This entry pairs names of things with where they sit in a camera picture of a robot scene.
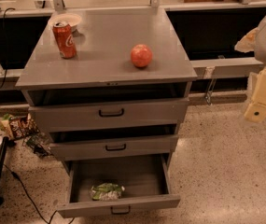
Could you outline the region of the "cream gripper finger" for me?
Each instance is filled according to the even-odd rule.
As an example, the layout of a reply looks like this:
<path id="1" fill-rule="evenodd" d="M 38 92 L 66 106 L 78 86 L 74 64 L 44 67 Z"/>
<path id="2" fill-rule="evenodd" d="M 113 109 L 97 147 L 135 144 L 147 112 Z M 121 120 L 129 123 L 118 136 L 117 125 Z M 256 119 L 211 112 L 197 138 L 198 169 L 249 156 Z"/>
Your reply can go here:
<path id="1" fill-rule="evenodd" d="M 259 31 L 258 28 L 254 28 L 251 31 L 249 31 L 236 43 L 234 49 L 242 53 L 248 53 L 254 51 L 256 48 L 256 37 L 258 31 Z"/>

